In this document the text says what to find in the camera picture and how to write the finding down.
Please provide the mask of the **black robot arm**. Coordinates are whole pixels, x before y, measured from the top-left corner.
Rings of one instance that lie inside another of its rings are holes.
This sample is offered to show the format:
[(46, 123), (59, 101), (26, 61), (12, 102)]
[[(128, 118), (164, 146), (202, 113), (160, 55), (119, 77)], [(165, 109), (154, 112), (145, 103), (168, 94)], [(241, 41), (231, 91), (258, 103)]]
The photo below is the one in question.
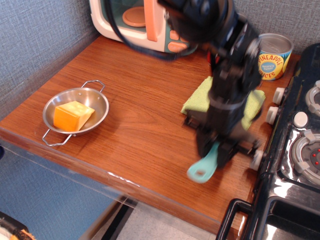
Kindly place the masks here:
[(212, 86), (206, 112), (188, 109), (185, 123), (196, 130), (198, 153), (205, 157), (217, 147), (223, 168), (241, 149), (256, 150), (259, 140), (242, 126), (249, 94), (261, 82), (260, 38), (232, 0), (161, 0), (171, 28), (184, 40), (210, 53)]

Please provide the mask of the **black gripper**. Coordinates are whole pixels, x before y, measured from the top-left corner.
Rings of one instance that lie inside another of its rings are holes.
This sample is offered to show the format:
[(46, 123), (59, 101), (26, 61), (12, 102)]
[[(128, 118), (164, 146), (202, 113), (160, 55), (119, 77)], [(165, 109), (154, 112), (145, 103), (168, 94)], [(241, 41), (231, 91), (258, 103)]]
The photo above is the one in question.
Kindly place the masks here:
[(217, 167), (225, 165), (238, 153), (237, 145), (241, 142), (251, 144), (257, 149), (261, 143), (257, 137), (242, 126), (245, 106), (248, 97), (236, 101), (209, 97), (209, 107), (206, 112), (187, 109), (185, 124), (196, 130), (197, 151), (204, 158), (213, 145), (218, 142)]

